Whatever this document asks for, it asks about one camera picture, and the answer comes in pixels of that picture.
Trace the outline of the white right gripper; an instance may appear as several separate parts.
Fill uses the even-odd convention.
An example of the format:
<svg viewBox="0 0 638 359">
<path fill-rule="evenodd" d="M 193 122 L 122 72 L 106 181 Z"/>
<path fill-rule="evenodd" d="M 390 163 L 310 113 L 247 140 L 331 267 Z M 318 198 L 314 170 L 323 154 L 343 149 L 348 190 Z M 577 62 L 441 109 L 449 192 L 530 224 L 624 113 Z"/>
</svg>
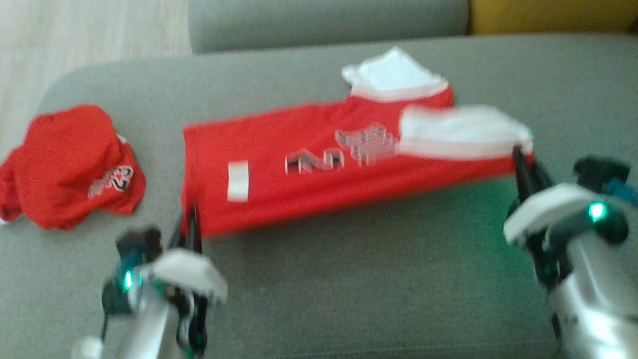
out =
<svg viewBox="0 0 638 359">
<path fill-rule="evenodd" d="M 554 186 L 537 160 L 529 171 L 521 145 L 513 147 L 512 159 L 520 204 L 504 221 L 504 238 L 509 245 L 528 250 L 536 281 L 547 292 L 572 271 L 567 258 L 567 246 L 572 239 L 587 233 L 596 234 L 611 245 L 620 245 L 628 239 L 627 217 L 604 201 L 602 195 L 576 184 Z"/>
</svg>

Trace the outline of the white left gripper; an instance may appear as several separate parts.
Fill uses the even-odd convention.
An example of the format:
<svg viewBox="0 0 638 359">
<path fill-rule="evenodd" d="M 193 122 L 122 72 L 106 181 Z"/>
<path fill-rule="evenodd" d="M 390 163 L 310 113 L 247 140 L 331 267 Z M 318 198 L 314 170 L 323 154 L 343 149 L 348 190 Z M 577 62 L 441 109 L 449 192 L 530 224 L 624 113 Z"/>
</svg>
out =
<svg viewBox="0 0 638 359">
<path fill-rule="evenodd" d="M 180 213 L 169 248 L 140 268 L 140 357 L 200 359 L 207 344 L 209 311 L 228 297 L 228 284 L 203 255 L 198 209 Z"/>
</svg>

